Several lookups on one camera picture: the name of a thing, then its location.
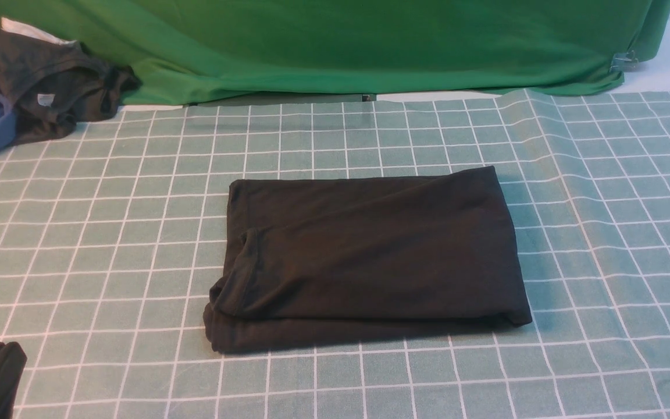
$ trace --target green cloth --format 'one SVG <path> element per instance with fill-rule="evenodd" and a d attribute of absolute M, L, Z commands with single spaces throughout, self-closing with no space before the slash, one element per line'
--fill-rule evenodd
<path fill-rule="evenodd" d="M 130 104 L 258 91 L 616 87 L 653 58 L 670 0 L 0 0 L 0 16 L 133 67 Z"/>

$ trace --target folding mat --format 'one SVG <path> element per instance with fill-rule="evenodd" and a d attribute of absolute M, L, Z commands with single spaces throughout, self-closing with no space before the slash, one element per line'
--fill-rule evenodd
<path fill-rule="evenodd" d="M 220 356 L 232 180 L 495 165 L 534 323 Z M 121 112 L 0 155 L 16 417 L 670 419 L 670 93 Z"/>

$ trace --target metal clip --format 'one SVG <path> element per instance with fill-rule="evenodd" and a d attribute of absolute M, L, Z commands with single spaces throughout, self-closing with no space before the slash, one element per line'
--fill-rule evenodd
<path fill-rule="evenodd" d="M 627 72 L 637 68 L 638 61 L 635 51 L 620 52 L 612 58 L 612 65 L 609 72 Z"/>

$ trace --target pile of clothes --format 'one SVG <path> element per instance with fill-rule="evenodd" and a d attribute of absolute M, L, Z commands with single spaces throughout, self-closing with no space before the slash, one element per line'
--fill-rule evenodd
<path fill-rule="evenodd" d="M 110 119 L 120 96 L 139 86 L 129 67 L 90 56 L 77 41 L 2 18 L 0 150 L 63 138 L 77 122 Z"/>

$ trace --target folded black t-shirt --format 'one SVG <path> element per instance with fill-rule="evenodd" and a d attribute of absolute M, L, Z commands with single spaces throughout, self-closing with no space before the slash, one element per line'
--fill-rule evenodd
<path fill-rule="evenodd" d="M 495 169 L 237 180 L 206 335 L 220 352 L 532 321 Z"/>

